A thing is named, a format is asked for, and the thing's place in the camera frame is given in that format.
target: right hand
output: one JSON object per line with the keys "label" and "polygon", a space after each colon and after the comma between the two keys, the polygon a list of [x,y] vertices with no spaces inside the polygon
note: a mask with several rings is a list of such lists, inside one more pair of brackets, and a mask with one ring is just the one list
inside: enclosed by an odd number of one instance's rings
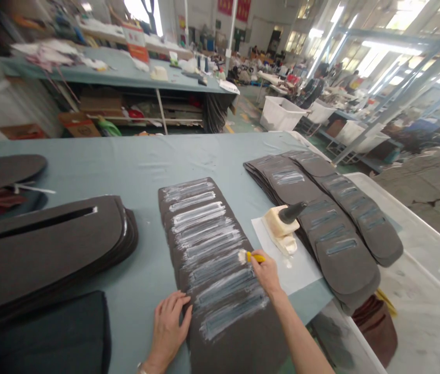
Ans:
{"label": "right hand", "polygon": [[277,275],[277,263],[261,249],[254,251],[252,255],[265,257],[265,261],[258,263],[254,256],[251,256],[251,264],[261,287],[263,287],[266,294],[272,298],[276,293],[282,291],[281,283]]}

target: poster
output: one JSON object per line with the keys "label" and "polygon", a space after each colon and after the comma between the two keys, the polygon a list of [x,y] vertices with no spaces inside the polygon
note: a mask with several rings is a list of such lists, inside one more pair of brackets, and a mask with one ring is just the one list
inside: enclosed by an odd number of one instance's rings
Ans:
{"label": "poster", "polygon": [[[234,0],[218,0],[218,12],[226,14],[227,16],[232,15],[233,6]],[[250,8],[251,0],[238,0],[236,18],[239,21],[247,22]]]}
{"label": "poster", "polygon": [[123,22],[122,26],[130,55],[140,61],[149,63],[149,53],[145,47],[145,34],[143,30],[125,22]]}

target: forearm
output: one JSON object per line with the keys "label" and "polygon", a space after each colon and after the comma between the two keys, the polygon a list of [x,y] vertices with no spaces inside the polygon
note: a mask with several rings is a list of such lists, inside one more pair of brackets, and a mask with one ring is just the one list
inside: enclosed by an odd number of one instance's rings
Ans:
{"label": "forearm", "polygon": [[296,373],[334,374],[324,354],[296,314],[286,293],[280,290],[269,296],[281,320]]}

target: white plastic bin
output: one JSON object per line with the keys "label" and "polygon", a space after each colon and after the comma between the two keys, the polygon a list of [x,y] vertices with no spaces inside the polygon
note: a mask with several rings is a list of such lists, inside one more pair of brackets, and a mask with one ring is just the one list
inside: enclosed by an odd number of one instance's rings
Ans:
{"label": "white plastic bin", "polygon": [[268,131],[292,131],[308,111],[282,97],[265,97],[260,124]]}
{"label": "white plastic bin", "polygon": [[345,174],[387,215],[404,249],[440,282],[440,234],[369,176]]}
{"label": "white plastic bin", "polygon": [[315,124],[325,122],[329,119],[330,115],[336,111],[336,108],[333,108],[318,99],[313,102],[309,109],[312,112],[308,116],[308,119]]}
{"label": "white plastic bin", "polygon": [[[365,128],[365,125],[359,121],[347,121],[339,134],[337,134],[336,141],[345,146],[349,146],[353,140],[365,131]],[[389,138],[388,135],[382,132],[368,133],[364,141],[354,149],[354,152],[368,153]]]}
{"label": "white plastic bin", "polygon": [[[379,287],[398,312],[393,318],[398,348],[385,372],[440,374],[440,282],[407,252],[379,269]],[[353,320],[335,304],[327,305],[313,326],[339,372],[384,373]]]}

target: dark gray fabric piece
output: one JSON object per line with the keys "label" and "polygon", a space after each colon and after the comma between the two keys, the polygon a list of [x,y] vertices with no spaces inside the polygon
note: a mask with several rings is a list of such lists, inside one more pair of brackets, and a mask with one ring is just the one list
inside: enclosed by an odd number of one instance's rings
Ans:
{"label": "dark gray fabric piece", "polygon": [[234,93],[206,93],[203,95],[203,124],[206,133],[222,133],[227,110],[237,97]]}
{"label": "dark gray fabric piece", "polygon": [[[211,310],[247,297],[239,291]],[[277,373],[289,352],[273,305],[266,302],[265,307],[235,321],[213,340],[205,340],[201,333],[205,314],[193,313],[188,339],[192,374]]]}
{"label": "dark gray fabric piece", "polygon": [[1,220],[0,319],[123,261],[137,240],[135,217],[118,196]]}
{"label": "dark gray fabric piece", "polygon": [[380,210],[355,219],[361,204],[371,200],[357,202],[363,192],[313,152],[290,151],[246,162],[244,167],[275,205],[308,203],[298,218],[301,228],[296,234],[351,314],[379,285],[376,262],[389,266],[402,253],[396,232],[383,225]]}
{"label": "dark gray fabric piece", "polygon": [[40,155],[0,157],[0,188],[29,179],[46,165],[46,158]]}
{"label": "dark gray fabric piece", "polygon": [[[206,192],[215,198],[198,202]],[[251,265],[239,261],[241,249],[253,248],[216,184],[210,178],[182,183],[160,189],[158,198],[177,287],[194,304],[188,336],[192,373],[277,372],[288,356],[282,327]],[[170,211],[176,203],[181,209]],[[220,206],[220,214],[203,214],[209,204]],[[268,348],[269,355],[259,354]]]}
{"label": "dark gray fabric piece", "polygon": [[0,326],[0,372],[107,373],[109,313],[103,292],[35,310]]}

